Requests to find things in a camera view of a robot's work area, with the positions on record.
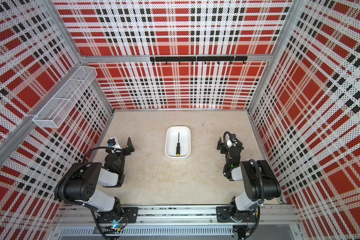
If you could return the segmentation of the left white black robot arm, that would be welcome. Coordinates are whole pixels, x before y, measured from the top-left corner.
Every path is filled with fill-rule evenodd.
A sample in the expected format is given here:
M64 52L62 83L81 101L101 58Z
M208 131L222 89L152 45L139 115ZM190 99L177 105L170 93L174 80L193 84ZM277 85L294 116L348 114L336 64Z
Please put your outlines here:
M128 138L125 148L121 148L115 138L108 139L106 146L87 151L83 160L97 150L106 151L105 162L74 163L56 185L55 198L70 205L84 206L93 212L122 216L124 211L120 200L97 189L97 185L104 188L120 188L123 185L126 156L135 151L134 145L131 138Z

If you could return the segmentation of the black yellow screwdriver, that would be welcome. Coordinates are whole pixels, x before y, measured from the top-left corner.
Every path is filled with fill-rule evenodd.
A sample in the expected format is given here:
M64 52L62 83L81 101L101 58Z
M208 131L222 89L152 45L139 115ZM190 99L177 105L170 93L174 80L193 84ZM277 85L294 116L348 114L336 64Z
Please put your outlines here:
M181 146L180 146L180 133L178 133L178 142L176 147L176 156L180 156Z

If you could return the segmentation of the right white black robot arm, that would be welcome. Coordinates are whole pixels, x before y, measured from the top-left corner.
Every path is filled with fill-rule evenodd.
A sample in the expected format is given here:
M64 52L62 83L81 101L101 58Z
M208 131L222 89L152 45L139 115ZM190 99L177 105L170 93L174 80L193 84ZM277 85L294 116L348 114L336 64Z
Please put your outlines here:
M235 134L225 132L217 150L225 155L223 175L229 181L243 182L244 191L230 203L234 212L247 212L281 196L281 186L266 160L241 160L243 144Z

